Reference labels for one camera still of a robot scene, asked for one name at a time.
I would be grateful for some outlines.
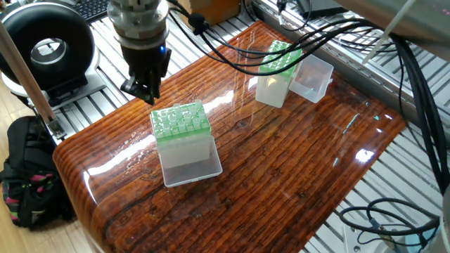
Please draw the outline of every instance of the keyboard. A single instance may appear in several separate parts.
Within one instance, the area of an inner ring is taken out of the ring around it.
[[[110,0],[82,0],[73,8],[87,21],[93,22],[107,15]]]

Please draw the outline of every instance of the wood grain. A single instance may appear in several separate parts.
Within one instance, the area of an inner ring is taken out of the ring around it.
[[[263,51],[274,39],[286,41],[257,22],[231,44]],[[163,82],[156,106],[131,101],[53,158],[79,220],[107,252],[299,252],[404,127],[333,79],[319,103],[290,92],[277,109],[255,100],[256,77],[204,57]],[[224,172],[166,188],[149,114],[196,98]]]

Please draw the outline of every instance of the wooden pole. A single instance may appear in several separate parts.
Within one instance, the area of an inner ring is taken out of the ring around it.
[[[28,66],[25,64],[19,50],[15,46],[14,41],[9,36],[9,33],[2,22],[0,22],[0,53],[27,92],[44,122],[50,124],[50,122],[56,120],[56,116],[49,103],[42,94],[30,69],[28,69]]]

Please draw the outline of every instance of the clear plastic container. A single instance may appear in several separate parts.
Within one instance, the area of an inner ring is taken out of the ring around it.
[[[152,111],[150,119],[167,187],[222,173],[211,126],[201,100]]]
[[[297,66],[297,74],[292,79],[289,89],[317,103],[325,96],[333,68],[331,64],[310,55]]]
[[[162,176],[167,187],[192,183],[222,173],[214,137],[186,139],[172,145],[158,146]]]
[[[270,45],[268,52],[280,51],[289,47],[289,43],[274,40]],[[293,61],[297,60],[302,55],[302,50],[290,52],[272,63],[261,65],[259,72],[272,72],[279,70]],[[277,55],[268,55],[264,57],[262,62],[273,60]],[[265,103],[267,105],[281,108],[283,106],[286,95],[289,91],[289,83],[294,76],[296,67],[285,70],[282,73],[274,74],[267,77],[258,77],[256,88],[256,101]]]

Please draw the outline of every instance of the cardboard box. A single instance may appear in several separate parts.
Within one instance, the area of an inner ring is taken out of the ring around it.
[[[179,0],[189,13],[200,13],[210,25],[224,22],[239,14],[241,0]]]

